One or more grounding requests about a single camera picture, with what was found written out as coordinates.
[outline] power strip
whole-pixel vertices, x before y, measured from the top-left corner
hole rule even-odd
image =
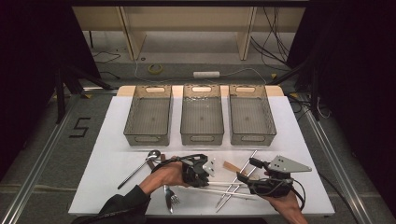
[[[220,72],[194,72],[194,78],[220,77]]]

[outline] table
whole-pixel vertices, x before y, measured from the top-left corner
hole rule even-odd
[[[206,154],[215,158],[215,177],[209,181],[232,182],[235,173],[222,168],[224,161],[242,167],[254,150],[258,150],[255,158],[271,161],[276,155],[282,155],[298,161],[312,168],[309,173],[296,173],[291,176],[301,182],[306,192],[304,214],[315,216],[330,216],[334,213],[329,197],[324,189],[309,154],[303,136],[292,113],[287,97],[282,96],[279,87],[269,87],[269,103],[276,124],[277,135],[269,147],[260,146],[232,146],[230,144],[228,122],[228,86],[221,86],[222,109],[224,119],[224,137],[221,146],[182,146],[180,137],[181,97],[182,86],[173,86],[174,102],[170,145],[168,147],[131,147],[123,128],[132,102],[131,94],[134,87],[120,88],[120,94],[113,97],[102,129],[99,132],[92,155],[88,162],[84,176],[81,178],[77,193],[70,207],[69,213],[83,216],[97,214],[102,205],[114,194],[126,194],[132,187],[139,184],[150,172],[144,166],[120,190],[117,186],[129,175],[146,157],[148,151],[157,148],[167,158],[174,155],[186,156],[194,153]],[[263,170],[257,169],[254,175],[264,177]],[[212,187],[212,189],[226,190],[227,187]],[[240,198],[233,196],[224,207],[216,213],[215,204],[220,194],[192,191],[184,187],[172,187],[181,200],[181,204],[174,208],[170,216],[166,209],[163,189],[159,188],[151,195],[148,217],[264,217],[277,215],[277,211],[258,196]],[[248,189],[241,188],[237,192],[248,193]]]

